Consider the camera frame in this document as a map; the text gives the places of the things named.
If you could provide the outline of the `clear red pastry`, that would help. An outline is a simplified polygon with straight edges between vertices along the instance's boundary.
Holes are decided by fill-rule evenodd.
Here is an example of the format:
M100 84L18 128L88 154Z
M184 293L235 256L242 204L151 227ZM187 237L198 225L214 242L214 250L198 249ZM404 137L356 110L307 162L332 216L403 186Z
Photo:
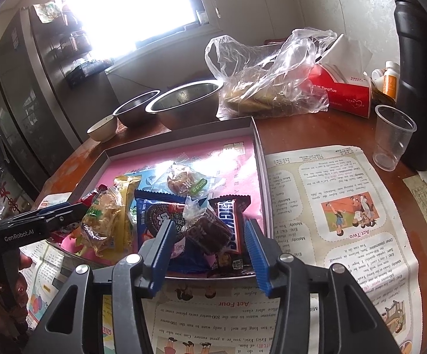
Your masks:
M150 189L195 199L209 196L217 182L217 177L201 173L189 161L173 161L167 165Z

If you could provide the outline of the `clear plastic bag with bread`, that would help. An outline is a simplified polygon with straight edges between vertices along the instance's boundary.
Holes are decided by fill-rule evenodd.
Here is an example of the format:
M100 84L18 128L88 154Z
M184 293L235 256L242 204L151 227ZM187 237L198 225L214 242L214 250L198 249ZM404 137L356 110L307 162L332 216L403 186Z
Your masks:
M290 117L329 108L326 90L309 79L318 60L337 40L331 30L295 29L282 42L247 46L229 35L214 37L205 62L223 83L220 118Z

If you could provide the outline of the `red tissue box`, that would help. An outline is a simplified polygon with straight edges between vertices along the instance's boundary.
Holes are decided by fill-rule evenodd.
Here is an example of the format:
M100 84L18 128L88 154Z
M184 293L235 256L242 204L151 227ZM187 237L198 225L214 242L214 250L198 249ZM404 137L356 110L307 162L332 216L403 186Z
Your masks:
M341 34L309 72L309 80L327 92L331 109L368 118L372 89L365 68L371 57L362 43Z

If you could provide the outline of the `gold yellow snack packet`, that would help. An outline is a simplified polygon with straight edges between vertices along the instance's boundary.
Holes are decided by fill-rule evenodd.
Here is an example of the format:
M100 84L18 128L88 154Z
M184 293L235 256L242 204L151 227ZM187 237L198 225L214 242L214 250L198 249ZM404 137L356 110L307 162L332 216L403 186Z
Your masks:
M115 177L114 186L121 195L121 212L115 229L114 241L118 253L131 253L133 251L133 229L135 215L130 206L134 199L134 192L139 186L140 175L125 174Z

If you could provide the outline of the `newspaper sheet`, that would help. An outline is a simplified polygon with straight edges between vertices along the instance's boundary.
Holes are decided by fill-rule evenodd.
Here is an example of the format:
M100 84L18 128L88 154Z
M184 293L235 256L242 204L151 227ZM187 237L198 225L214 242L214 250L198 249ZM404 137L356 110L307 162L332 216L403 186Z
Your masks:
M308 265L348 268L403 353L421 349L418 261L397 208L354 146L266 158L273 235ZM251 281L168 281L146 302L156 353L267 353L278 303Z

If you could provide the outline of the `small brown cake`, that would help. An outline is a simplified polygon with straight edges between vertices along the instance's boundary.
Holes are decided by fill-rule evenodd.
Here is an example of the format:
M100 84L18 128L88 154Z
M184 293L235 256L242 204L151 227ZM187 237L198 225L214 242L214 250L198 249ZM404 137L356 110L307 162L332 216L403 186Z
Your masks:
M188 196L182 212L185 224L183 235L204 254L211 256L225 248L233 235L229 227L218 217L207 199Z

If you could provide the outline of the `red snack packet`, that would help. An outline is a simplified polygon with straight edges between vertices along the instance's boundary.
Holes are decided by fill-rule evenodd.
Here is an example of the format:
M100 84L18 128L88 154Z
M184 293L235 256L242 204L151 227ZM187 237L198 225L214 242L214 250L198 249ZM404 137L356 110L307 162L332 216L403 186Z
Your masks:
M64 221L64 225L59 227L58 229L51 232L51 239L56 241L57 243L62 243L62 241L71 234L74 230L79 227L79 223L86 214L86 211L89 209L90 205L95 201L98 194L102 194L107 191L107 186L104 184L99 185L94 188L90 193L86 194L82 198L80 198L77 203L82 203L86 210L82 212L81 210L76 210L76 218L74 222L68 223Z

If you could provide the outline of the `clear plastic cup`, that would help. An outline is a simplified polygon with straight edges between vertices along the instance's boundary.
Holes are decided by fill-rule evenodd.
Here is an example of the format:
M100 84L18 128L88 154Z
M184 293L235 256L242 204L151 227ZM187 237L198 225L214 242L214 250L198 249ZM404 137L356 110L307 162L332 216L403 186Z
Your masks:
M387 105L375 107L377 115L373 162L380 169L392 172L417 130L417 124L401 110Z

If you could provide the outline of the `small ceramic bowl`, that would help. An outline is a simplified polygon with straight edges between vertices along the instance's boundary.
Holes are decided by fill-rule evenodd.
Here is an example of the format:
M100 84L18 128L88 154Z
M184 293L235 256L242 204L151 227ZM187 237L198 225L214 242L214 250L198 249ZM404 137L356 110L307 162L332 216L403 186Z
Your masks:
M92 125L87 135L96 142L107 142L117 133L118 119L114 115L109 115Z

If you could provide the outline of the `large steel bowl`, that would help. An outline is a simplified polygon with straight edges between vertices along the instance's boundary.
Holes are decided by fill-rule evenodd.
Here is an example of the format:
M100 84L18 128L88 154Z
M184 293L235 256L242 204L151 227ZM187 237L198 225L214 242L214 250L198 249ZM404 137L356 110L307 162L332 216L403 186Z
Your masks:
M190 82L156 97L146 112L170 130L215 122L222 87L215 79Z

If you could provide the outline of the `orange pill bottle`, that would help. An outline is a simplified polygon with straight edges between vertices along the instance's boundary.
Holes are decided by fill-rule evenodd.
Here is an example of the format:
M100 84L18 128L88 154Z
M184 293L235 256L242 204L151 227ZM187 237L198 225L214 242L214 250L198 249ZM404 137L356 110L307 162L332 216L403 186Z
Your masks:
M393 100L397 100L398 85L400 79L400 66L393 61L385 62L385 72L383 75L382 93Z

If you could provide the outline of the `Snickers bar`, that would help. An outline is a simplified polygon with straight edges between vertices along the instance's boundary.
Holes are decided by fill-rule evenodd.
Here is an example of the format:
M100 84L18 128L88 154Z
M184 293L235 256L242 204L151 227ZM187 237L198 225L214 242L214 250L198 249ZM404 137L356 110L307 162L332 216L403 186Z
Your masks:
M244 238L244 211L251 204L249 195L224 195L209 201L218 218L232 236L229 243L215 254L215 262L208 277L243 276L251 270L251 262Z

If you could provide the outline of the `grey shallow cardboard box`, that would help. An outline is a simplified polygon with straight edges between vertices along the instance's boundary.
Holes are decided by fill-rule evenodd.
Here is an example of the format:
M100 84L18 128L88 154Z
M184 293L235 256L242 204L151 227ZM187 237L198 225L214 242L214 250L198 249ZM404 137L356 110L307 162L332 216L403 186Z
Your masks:
M105 186L102 204L95 190ZM250 117L184 128L103 152L78 182L70 203L91 203L56 240L64 252L113 265L173 221L168 275L207 279L254 275L244 228L273 233L269 184Z

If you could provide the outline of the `dark refrigerator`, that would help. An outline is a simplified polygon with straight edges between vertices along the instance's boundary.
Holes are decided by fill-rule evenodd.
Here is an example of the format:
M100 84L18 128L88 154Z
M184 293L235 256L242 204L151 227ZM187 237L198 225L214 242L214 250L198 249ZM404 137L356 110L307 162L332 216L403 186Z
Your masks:
M118 99L82 23L54 2L17 10L0 36L0 135L31 197Z

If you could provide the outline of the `clear sesame cake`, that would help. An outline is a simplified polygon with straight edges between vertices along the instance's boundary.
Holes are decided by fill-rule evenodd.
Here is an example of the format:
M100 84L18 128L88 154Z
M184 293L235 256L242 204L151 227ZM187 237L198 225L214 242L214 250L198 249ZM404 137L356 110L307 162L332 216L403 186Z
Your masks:
M81 220L82 243L92 248L94 254L108 248L122 211L122 197L114 187L108 187L93 196L92 202Z

